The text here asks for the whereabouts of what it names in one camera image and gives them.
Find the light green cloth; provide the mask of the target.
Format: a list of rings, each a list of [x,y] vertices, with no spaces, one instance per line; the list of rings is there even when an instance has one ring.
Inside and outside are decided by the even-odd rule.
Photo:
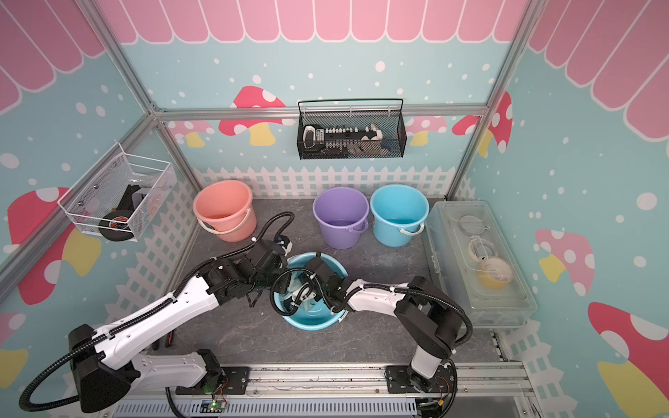
[[[315,298],[317,294],[309,284],[301,286],[289,296],[286,296],[284,305],[289,313],[295,313],[298,310],[308,311],[315,305]]]

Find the teal bucket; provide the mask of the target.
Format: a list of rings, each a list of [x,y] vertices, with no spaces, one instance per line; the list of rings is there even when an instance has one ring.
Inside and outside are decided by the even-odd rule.
[[[299,254],[289,259],[290,268],[304,268],[306,264],[315,258],[321,256],[328,267],[340,277],[346,278],[348,272],[346,268],[337,259],[328,255],[316,252]],[[283,294],[273,293],[273,304],[283,313],[287,313],[291,302],[296,298],[299,291],[306,285],[303,272],[293,272],[282,278],[287,283],[287,291]],[[304,331],[321,331],[337,322],[341,322],[346,315],[343,310],[339,313],[332,313],[323,300],[316,301],[312,296],[303,301],[298,310],[290,316],[283,315],[283,319],[293,327]]]
[[[427,198],[405,185],[379,188],[369,205],[374,216],[374,236],[381,244],[394,248],[404,247],[420,235],[430,212]]]

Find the purple bucket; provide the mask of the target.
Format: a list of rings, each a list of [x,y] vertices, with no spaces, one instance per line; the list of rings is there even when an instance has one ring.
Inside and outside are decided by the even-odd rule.
[[[313,214],[329,247],[349,249],[369,230],[369,202],[354,188],[338,186],[325,190],[313,203]]]

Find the pink bucket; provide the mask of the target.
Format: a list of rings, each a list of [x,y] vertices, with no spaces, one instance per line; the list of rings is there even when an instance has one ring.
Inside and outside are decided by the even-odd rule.
[[[200,227],[224,242],[241,242],[256,230],[252,191],[238,180],[204,188],[193,202],[193,211]]]

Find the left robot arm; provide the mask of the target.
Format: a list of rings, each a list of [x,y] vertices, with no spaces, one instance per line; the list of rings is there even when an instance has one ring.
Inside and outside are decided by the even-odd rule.
[[[215,395],[229,380],[211,350],[169,356],[145,351],[177,327],[228,301],[270,289],[289,266],[292,242],[284,231],[293,220],[293,212],[275,215],[250,244],[203,261],[174,291],[121,320],[98,328],[75,328],[69,334],[68,354],[27,385],[18,400],[20,409],[40,412],[76,403],[83,413],[94,413],[135,390],[181,387]],[[38,387],[64,366],[71,369],[76,395],[33,402]]]

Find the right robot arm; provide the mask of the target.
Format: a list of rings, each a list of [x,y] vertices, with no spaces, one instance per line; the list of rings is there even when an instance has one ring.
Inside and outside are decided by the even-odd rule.
[[[416,276],[401,284],[353,279],[336,273],[317,253],[305,266],[286,268],[271,282],[270,304],[284,317],[313,298],[329,313],[371,312],[397,318],[416,342],[404,379],[426,393],[442,381],[437,370],[467,343],[473,324],[463,308],[431,281]]]

